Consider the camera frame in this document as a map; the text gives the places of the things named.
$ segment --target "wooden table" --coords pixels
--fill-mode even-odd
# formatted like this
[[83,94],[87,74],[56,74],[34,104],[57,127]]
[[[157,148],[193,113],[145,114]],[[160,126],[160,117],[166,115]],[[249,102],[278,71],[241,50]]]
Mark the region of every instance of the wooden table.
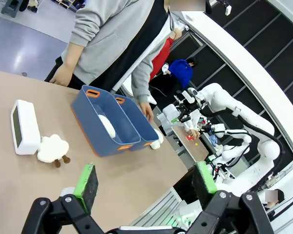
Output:
[[188,133],[184,127],[175,125],[172,127],[172,130],[195,162],[203,161],[209,155],[209,151],[205,148],[199,137],[195,140],[188,141],[186,138]]
[[[99,181],[92,217],[108,231],[128,225],[186,172],[170,144],[110,157],[94,155],[70,105],[78,91],[0,72],[0,234],[21,233],[32,202],[58,198],[75,186],[87,163],[93,162]],[[36,156],[15,154],[10,113],[17,99],[35,106],[41,136],[58,134],[69,143],[69,164],[55,168]],[[61,233],[76,233],[72,226]]]

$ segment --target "white wall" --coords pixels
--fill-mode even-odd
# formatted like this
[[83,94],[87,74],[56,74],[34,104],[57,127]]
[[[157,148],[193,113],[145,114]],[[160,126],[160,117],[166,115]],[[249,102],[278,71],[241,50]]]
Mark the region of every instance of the white wall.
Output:
[[293,22],[293,0],[268,0]]

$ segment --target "white ball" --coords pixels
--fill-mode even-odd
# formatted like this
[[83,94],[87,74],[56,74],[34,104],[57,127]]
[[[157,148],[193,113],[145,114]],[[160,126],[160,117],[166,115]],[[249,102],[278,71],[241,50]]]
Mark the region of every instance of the white ball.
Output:
[[99,115],[99,118],[100,118],[103,126],[107,130],[108,134],[111,136],[111,138],[114,138],[116,136],[116,132],[115,132],[115,129],[114,129],[113,125],[111,124],[111,122],[108,120],[108,118],[106,118],[103,115]]

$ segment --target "floor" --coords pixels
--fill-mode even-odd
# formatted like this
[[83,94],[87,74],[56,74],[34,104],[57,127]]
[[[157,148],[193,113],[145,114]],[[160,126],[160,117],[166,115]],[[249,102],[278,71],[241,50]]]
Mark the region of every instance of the floor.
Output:
[[25,10],[18,12],[16,17],[12,18],[7,14],[1,14],[3,6],[3,2],[0,2],[0,18],[35,29],[63,42],[69,42],[74,27],[74,12],[66,10],[51,0],[43,0],[38,6],[37,13]]
[[0,18],[0,71],[44,80],[65,47],[63,41]]

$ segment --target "person in blue jacket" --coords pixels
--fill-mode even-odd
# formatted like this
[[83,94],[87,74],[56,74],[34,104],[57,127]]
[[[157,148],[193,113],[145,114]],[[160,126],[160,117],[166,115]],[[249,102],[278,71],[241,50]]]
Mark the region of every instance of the person in blue jacket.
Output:
[[175,101],[176,91],[187,87],[193,76],[193,67],[197,64],[196,57],[175,60],[168,70],[151,80],[150,91],[160,109]]
[[179,59],[174,61],[166,72],[170,76],[176,77],[180,81],[182,88],[185,88],[193,76],[192,68],[196,65],[196,57],[190,57],[187,60]]

